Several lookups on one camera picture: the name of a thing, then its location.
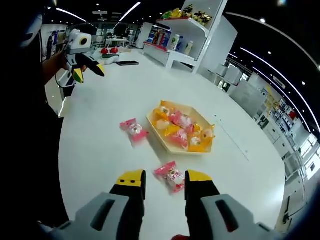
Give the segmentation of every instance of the wooden tray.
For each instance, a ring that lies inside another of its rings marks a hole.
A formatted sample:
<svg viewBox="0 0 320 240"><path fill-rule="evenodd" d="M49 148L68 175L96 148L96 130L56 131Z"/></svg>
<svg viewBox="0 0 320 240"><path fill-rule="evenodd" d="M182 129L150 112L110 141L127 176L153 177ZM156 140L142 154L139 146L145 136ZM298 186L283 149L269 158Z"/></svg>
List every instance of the wooden tray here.
<svg viewBox="0 0 320 240"><path fill-rule="evenodd" d="M197 112L193 107L177 104L174 102L166 101L170 107L174 107L182 113L190 116L195 122L197 122L202 129L207 129L212 126L200 113ZM182 147L178 147L171 142L167 141L166 138L158 132L158 130L152 125L154 115L153 110L146 116L146 119L150 123L151 129L157 136L163 147L171 154L181 154L181 155L202 155L211 153L212 146L210 146L208 152L189 152Z"/></svg>

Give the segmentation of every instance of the phone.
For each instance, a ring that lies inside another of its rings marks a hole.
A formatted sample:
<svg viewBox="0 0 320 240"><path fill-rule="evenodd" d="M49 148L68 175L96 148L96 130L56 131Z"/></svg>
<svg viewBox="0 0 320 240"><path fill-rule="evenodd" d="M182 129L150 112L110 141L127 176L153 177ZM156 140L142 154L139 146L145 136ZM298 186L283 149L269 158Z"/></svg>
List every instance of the phone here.
<svg viewBox="0 0 320 240"><path fill-rule="evenodd" d="M116 64L119 66L139 65L137 61L117 61Z"/></svg>

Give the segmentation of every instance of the white round table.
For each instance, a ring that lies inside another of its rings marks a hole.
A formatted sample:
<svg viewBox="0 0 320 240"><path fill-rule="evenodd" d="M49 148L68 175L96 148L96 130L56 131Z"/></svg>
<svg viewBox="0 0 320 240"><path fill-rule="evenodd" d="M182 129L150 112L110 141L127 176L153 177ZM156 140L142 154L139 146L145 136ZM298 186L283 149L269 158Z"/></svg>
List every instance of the white round table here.
<svg viewBox="0 0 320 240"><path fill-rule="evenodd" d="M84 84L77 84L73 91L64 118L59 174L69 218L74 220L76 212L101 192L108 193L126 171L144 169L146 200L140 239L188 235L184 193L170 195L152 174L176 161L182 172L191 169L210 175L221 194L247 207L255 222L274 228L284 197L285 167L255 121L200 75L180 69L165 71L137 51L121 53L120 61L140 65L105 66L105 77L88 69ZM146 115L160 100L192 106L216 124L212 153L169 155L153 133L140 145L131 146L119 123L136 118L148 128Z"/></svg>

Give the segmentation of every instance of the person's arm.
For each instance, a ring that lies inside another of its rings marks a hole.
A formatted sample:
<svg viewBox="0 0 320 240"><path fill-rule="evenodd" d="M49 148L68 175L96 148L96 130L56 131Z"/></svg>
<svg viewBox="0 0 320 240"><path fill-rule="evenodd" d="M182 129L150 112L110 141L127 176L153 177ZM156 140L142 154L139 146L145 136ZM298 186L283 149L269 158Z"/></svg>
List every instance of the person's arm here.
<svg viewBox="0 0 320 240"><path fill-rule="evenodd" d="M66 60L64 53L58 52L56 55L51 57L50 59L46 60L42 64L42 70L43 70L43 81L44 85L46 85L56 74L57 72L65 68Z"/></svg>

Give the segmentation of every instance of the ceiling light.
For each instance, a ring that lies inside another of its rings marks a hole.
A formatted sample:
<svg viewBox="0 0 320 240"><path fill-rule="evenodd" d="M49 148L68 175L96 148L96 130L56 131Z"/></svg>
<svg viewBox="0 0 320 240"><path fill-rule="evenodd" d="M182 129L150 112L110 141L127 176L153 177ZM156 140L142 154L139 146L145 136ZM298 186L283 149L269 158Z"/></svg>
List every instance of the ceiling light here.
<svg viewBox="0 0 320 240"><path fill-rule="evenodd" d="M303 100L304 104L305 104L305 105L307 106L307 108L309 109L309 111L310 111L310 113L311 113L311 115L312 115L312 117L313 117L313 119L314 119L314 121L315 121L315 124L316 124L316 126L317 126L317 128L318 128L318 130L319 130L319 132L320 132L320 126L319 126L319 123L318 123L318 121L317 121L317 118L316 118L314 112L312 111L311 107L309 106L309 104L307 103L307 101L305 100L305 98L304 98L304 97L301 95L301 93L297 90L297 88L296 88L281 72L279 72L277 69L275 69L275 68L274 68L273 66L271 66L269 63L267 63L265 60L263 60L262 58L258 57L257 55L254 55L252 52L250 52L250 51L248 51L248 50L246 50L246 49L244 49L244 48L242 48L242 47L241 47L240 49L243 50L243 51L245 51L245 52L247 52L247 53L249 53L249 54L251 54L252 56L256 57L257 59L263 61L263 62L264 62L265 64L267 64L270 68L272 68L273 70L275 70L281 77L283 77L284 80L286 80L286 81L291 85L291 87L293 87L293 89L298 93L298 95L300 96L300 98Z"/></svg>
<svg viewBox="0 0 320 240"><path fill-rule="evenodd" d="M129 13L131 13L136 7L138 7L141 4L141 2L137 2L132 8L130 8L129 11L127 11L125 13L125 15L123 15L123 17L119 20L119 22L121 22Z"/></svg>
<svg viewBox="0 0 320 240"><path fill-rule="evenodd" d="M68 11L66 11L66 10L63 10L63 9L61 9L61 8L56 8L56 10L59 11L59 12L63 12L63 13L65 13L65 14L69 14L69 15L71 15L71 16L77 18L77 19L80 19L80 20L82 20L82 21L84 21L84 22L87 22L86 20L82 19L81 17L78 17L77 15L74 15L73 13L68 12Z"/></svg>
<svg viewBox="0 0 320 240"><path fill-rule="evenodd" d="M232 56L232 57L234 57L234 58L236 58L236 59L238 58L237 56L232 55L231 53L229 53L229 55Z"/></svg>
<svg viewBox="0 0 320 240"><path fill-rule="evenodd" d="M293 101L285 94L285 92L284 92L278 85L276 85L269 77L267 77L266 75L264 75L261 71L259 71L259 70L256 69L255 67L253 67L253 68L254 68L255 70L257 70L259 73L261 73L263 76L265 76L270 82L272 82L272 83L280 90L280 92L281 92L284 96L286 96L286 98L287 98L287 99L291 102L291 104L296 108L297 112L300 114L302 120L305 122L306 127L308 128L309 132L311 133L310 128L309 128L309 126L308 126L308 124L307 124L304 116L302 116L301 112L298 110L298 108L296 107L296 105L294 104L294 102L293 102Z"/></svg>

